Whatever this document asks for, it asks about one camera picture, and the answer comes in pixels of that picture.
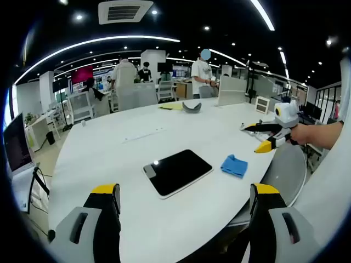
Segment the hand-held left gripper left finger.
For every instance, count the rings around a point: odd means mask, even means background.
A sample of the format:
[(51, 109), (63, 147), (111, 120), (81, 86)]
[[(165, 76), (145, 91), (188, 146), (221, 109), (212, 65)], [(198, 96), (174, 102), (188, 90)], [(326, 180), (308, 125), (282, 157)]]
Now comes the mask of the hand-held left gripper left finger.
[(56, 262), (120, 262), (120, 185), (96, 187), (48, 232)]

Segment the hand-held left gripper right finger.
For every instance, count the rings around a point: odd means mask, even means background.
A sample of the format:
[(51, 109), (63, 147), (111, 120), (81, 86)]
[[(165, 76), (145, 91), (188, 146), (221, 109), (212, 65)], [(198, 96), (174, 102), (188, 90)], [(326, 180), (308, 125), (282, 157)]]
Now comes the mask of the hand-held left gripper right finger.
[(271, 185), (250, 188), (249, 262), (312, 262), (320, 250), (308, 220)]

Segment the person's right hand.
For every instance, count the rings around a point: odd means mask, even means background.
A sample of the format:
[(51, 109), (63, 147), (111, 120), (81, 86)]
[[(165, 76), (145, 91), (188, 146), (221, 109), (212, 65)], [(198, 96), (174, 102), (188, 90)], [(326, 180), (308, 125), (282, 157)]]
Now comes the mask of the person's right hand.
[(305, 124), (297, 124), (291, 129), (291, 139), (300, 145), (311, 142), (311, 126)]

